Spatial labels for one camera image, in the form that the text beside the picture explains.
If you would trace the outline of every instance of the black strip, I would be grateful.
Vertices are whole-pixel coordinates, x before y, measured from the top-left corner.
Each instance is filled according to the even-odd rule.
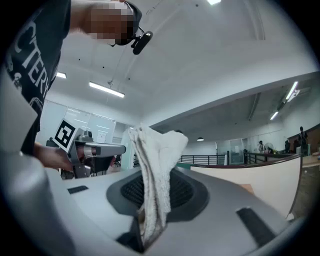
[[[259,247],[264,246],[276,237],[251,208],[242,208],[237,210],[236,214],[242,220]]]
[[[84,190],[88,190],[89,188],[86,187],[86,186],[75,186],[75,187],[72,187],[72,188],[68,188],[68,191],[70,194],[74,194],[74,193],[78,193],[78,192],[81,192],[81,191],[84,191]]]

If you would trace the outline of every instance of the black and white square marker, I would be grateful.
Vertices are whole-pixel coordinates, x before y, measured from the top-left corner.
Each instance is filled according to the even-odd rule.
[[[63,119],[54,136],[53,141],[57,143],[63,150],[68,152],[75,136],[75,130],[75,127],[73,127],[70,123]]]

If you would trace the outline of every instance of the paper sign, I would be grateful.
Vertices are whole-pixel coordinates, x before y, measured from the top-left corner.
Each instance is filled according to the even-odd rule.
[[[98,136],[96,137],[96,143],[105,143],[106,141],[106,133],[98,131]]]
[[[75,131],[76,128],[63,118],[58,126],[58,130],[53,138],[53,141],[68,153],[76,135]]]

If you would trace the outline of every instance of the standing person in black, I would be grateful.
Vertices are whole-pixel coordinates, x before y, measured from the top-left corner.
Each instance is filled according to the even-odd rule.
[[[124,0],[48,0],[25,23],[5,57],[14,86],[37,113],[21,151],[45,167],[72,171],[66,152],[35,143],[44,100],[58,72],[63,40],[81,32],[114,46],[128,44],[138,30],[140,10]],[[84,157],[83,149],[78,151]]]
[[[300,146],[301,146],[301,154],[303,156],[307,156],[308,155],[308,135],[304,131],[304,128],[302,126],[300,127],[300,133],[298,135],[298,141],[299,141]]]

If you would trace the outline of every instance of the white towel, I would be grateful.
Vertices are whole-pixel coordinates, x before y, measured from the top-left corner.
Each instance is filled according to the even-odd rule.
[[[147,248],[166,226],[171,211],[170,171],[181,157],[188,138],[175,131],[161,134],[142,124],[128,133],[143,177],[144,204],[138,213],[142,242]]]

